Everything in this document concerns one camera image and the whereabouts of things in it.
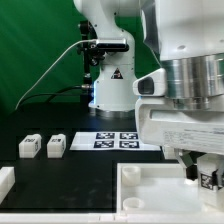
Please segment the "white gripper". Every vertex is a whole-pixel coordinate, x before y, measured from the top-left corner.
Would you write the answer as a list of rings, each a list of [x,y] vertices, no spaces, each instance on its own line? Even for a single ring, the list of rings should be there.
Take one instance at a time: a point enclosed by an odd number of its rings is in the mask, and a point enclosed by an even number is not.
[[[224,96],[212,97],[210,106],[175,110],[166,98],[141,97],[135,106],[137,132],[145,144],[179,148],[175,157],[185,176],[196,177],[198,152],[224,155]]]

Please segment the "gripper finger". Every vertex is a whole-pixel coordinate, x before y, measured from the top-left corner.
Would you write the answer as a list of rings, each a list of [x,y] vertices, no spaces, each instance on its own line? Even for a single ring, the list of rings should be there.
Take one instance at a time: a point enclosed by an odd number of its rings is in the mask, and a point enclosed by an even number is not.
[[[219,188],[224,187],[224,167],[219,167],[216,172],[217,175],[217,185]]]

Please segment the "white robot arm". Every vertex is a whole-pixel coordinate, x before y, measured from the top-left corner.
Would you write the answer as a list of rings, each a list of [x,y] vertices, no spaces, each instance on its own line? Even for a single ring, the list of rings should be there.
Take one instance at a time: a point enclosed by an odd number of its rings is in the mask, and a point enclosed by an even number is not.
[[[100,62],[89,106],[134,113],[146,144],[173,149],[196,166],[199,185],[224,189],[224,0],[73,0],[93,27]],[[138,15],[157,70],[137,78],[135,41],[118,16]]]

